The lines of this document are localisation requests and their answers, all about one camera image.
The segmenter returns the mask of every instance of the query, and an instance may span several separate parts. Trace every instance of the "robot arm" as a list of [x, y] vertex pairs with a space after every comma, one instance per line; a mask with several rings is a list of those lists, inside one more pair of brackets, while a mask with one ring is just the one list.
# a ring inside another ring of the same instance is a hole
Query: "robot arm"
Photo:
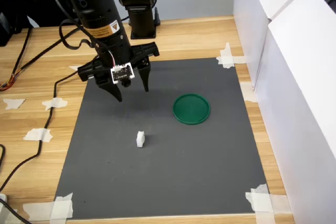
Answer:
[[134, 77], [133, 68], [137, 68], [145, 91], [148, 91], [149, 56], [159, 55], [156, 44], [130, 45], [113, 0], [65, 1], [73, 7], [83, 27], [90, 33], [91, 43], [98, 54], [92, 62], [78, 68], [81, 80], [94, 77], [100, 88], [121, 102], [117, 83], [128, 87]]

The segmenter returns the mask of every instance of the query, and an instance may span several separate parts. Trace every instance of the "yellow label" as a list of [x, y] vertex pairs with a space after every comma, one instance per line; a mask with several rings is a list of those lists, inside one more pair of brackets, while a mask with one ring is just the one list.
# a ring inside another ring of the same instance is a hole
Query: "yellow label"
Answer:
[[86, 28], [86, 30], [94, 36], [94, 38], [105, 38], [116, 33], [120, 29], [118, 22], [115, 20], [110, 25], [99, 28]]

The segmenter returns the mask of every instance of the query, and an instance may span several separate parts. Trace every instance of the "wooden table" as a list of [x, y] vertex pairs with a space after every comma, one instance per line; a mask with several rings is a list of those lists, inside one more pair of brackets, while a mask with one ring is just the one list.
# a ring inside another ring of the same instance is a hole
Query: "wooden table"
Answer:
[[[130, 36], [130, 27], [125, 25]], [[64, 27], [64, 33], [73, 27]], [[0, 48], [0, 80], [6, 80], [13, 69], [17, 56], [26, 37], [26, 30], [14, 35], [8, 45]], [[77, 45], [84, 37], [77, 32], [68, 39], [71, 45]], [[22, 64], [36, 56], [42, 50], [59, 39], [58, 28], [36, 28], [31, 34]], [[159, 50], [156, 60], [178, 60], [218, 57], [219, 51], [230, 43], [233, 56], [242, 56], [236, 25], [232, 16], [167, 20], [157, 29], [155, 40], [131, 40], [131, 44], [143, 44], [155, 41]], [[55, 81], [73, 72], [69, 66], [82, 65], [90, 61], [95, 50], [83, 45], [79, 50], [69, 50], [63, 44], [58, 45], [42, 56], [24, 71], [12, 88], [0, 93], [0, 143], [7, 148], [6, 157], [0, 173], [2, 184], [12, 169], [21, 161], [37, 151], [38, 142], [24, 141], [23, 137], [32, 128], [42, 128], [49, 111], [45, 111], [43, 101], [53, 97]], [[239, 81], [250, 81], [246, 65], [236, 65]], [[21, 167], [2, 193], [9, 197], [9, 204], [28, 218], [22, 205], [29, 202], [53, 201], [59, 177], [65, 161], [72, 132], [82, 102], [86, 83], [75, 76], [59, 85], [58, 95], [68, 101], [64, 108], [56, 109], [49, 129], [53, 138], [44, 143], [41, 155]], [[26, 101], [19, 109], [5, 110], [3, 99], [22, 99]], [[253, 128], [262, 166], [271, 194], [286, 194], [265, 130], [257, 103], [245, 102]], [[256, 223], [254, 214], [131, 218], [118, 220], [89, 220], [86, 223]], [[277, 223], [294, 223], [292, 215], [276, 215]]]

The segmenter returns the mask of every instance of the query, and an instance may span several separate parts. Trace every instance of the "white tape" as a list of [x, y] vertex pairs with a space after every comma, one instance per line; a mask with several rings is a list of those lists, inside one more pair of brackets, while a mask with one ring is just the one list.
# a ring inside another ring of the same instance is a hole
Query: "white tape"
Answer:
[[220, 56], [216, 59], [218, 60], [219, 65], [223, 65], [223, 68], [234, 67], [235, 64], [245, 64], [245, 56], [232, 56], [230, 44], [226, 43], [226, 46], [223, 50], [220, 51]]
[[46, 110], [49, 110], [51, 107], [62, 108], [68, 105], [68, 101], [63, 100], [62, 98], [55, 97], [50, 101], [44, 101], [42, 104], [46, 107]]
[[20, 224], [21, 221], [14, 214], [8, 211], [8, 217], [4, 223], [5, 224]]
[[275, 214], [291, 214], [292, 210], [286, 195], [270, 195]]
[[53, 136], [50, 134], [50, 130], [45, 128], [39, 128], [28, 131], [27, 135], [25, 135], [23, 140], [30, 140], [30, 141], [42, 140], [43, 142], [49, 143], [52, 137]]
[[275, 224], [274, 214], [291, 214], [287, 196], [269, 194], [266, 184], [251, 188], [245, 197], [256, 213], [258, 224]]
[[77, 71], [79, 67], [81, 67], [81, 66], [69, 66], [69, 68], [72, 68], [75, 71]]
[[233, 62], [235, 64], [246, 64], [245, 56], [233, 56]]
[[244, 101], [257, 102], [251, 82], [243, 81], [240, 83], [240, 89], [244, 97]]
[[256, 212], [256, 221], [257, 224], [276, 224], [271, 212]]
[[4, 102], [7, 103], [5, 110], [18, 109], [26, 99], [4, 99]]
[[53, 202], [24, 204], [23, 209], [29, 215], [29, 221], [50, 221], [52, 224], [64, 224], [72, 218], [72, 194], [56, 197]]
[[219, 65], [223, 65], [223, 68], [230, 68], [235, 66], [229, 43], [226, 43], [225, 48], [221, 50], [220, 56], [216, 59], [218, 60]]

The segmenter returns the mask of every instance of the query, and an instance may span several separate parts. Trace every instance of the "white block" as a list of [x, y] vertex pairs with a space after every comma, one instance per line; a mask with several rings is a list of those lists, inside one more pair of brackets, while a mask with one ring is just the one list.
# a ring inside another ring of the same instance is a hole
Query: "white block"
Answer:
[[145, 132], [138, 131], [138, 135], [136, 136], [137, 139], [137, 147], [142, 148], [143, 143], [145, 142]]

